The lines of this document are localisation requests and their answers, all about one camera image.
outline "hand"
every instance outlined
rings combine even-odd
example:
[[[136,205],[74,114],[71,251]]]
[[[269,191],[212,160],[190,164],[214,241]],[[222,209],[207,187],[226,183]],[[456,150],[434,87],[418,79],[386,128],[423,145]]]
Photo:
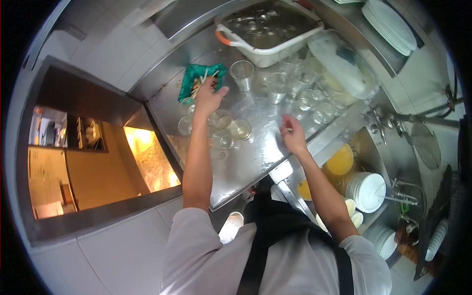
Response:
[[[216,93],[213,93],[213,90],[210,88],[211,83],[213,82],[213,77],[207,77],[205,82],[200,86],[200,89],[197,92],[195,98],[195,117],[203,117],[208,119],[208,117],[218,109],[223,96],[225,96],[229,87],[221,87]]]
[[[289,115],[282,115],[282,126],[279,129],[285,145],[295,156],[298,157],[304,152],[308,152],[305,133],[297,119]]]

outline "chopstick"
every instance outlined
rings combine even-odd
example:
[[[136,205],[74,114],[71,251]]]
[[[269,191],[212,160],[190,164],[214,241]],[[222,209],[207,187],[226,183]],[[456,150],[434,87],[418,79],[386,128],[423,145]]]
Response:
[[[217,73],[219,72],[219,70],[217,70],[213,75],[211,75],[212,77],[214,77]],[[207,75],[208,75],[208,69],[205,70],[205,77],[202,77],[200,76],[200,81],[202,82],[195,90],[193,90],[192,92],[190,92],[190,94],[192,95],[191,97],[194,99],[196,96],[197,96],[197,92],[198,90],[200,89],[201,85],[203,83],[205,83],[206,81],[206,78],[207,78]]]

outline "plastic tub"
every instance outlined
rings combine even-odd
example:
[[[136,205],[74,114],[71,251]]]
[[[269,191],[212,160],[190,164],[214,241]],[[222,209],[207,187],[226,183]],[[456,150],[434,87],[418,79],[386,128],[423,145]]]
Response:
[[[317,19],[316,15],[302,6],[289,1],[285,2],[291,6],[296,7],[298,10],[300,10],[300,13]],[[242,54],[244,54],[251,62],[253,62],[253,64],[257,65],[258,67],[270,67],[276,62],[279,62],[281,59],[286,58],[289,54],[297,52],[299,49],[301,49],[306,44],[307,38],[313,36],[317,32],[324,31],[323,22],[318,22],[318,27],[304,34],[298,35],[297,37],[292,38],[282,44],[279,44],[270,49],[258,49],[249,45],[237,34],[233,33],[226,26],[219,23],[222,18],[223,16],[215,18],[215,35],[218,40],[227,46],[237,47],[242,52]]]

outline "stack of plates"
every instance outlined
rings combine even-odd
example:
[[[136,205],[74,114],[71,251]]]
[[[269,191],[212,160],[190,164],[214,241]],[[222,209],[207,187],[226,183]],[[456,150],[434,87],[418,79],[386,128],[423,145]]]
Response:
[[[374,245],[375,251],[383,259],[390,257],[395,252],[395,231],[384,226],[375,226],[369,230],[367,239]]]
[[[387,186],[380,174],[361,172],[346,187],[346,198],[353,199],[360,211],[375,212],[382,206]]]
[[[443,219],[439,222],[438,226],[434,230],[433,235],[431,236],[430,243],[428,245],[428,250],[426,251],[426,257],[424,258],[426,261],[433,260],[434,256],[439,250],[444,237],[447,234],[447,219]]]
[[[357,2],[364,2],[365,0],[334,0],[334,2],[339,4],[346,4],[346,3],[357,3]]]
[[[408,24],[390,6],[380,0],[369,0],[362,13],[377,32],[405,56],[418,48],[416,38]]]

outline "left hand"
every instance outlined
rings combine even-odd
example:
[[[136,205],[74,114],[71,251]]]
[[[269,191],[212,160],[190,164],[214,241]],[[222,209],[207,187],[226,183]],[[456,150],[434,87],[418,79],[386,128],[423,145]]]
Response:
[[[229,91],[229,87],[224,86],[216,93],[213,93],[213,90],[210,88],[213,79],[213,77],[207,77],[198,90],[195,98],[195,117],[201,116],[205,118],[205,120],[208,119],[208,117],[218,109],[223,96],[225,96]]]

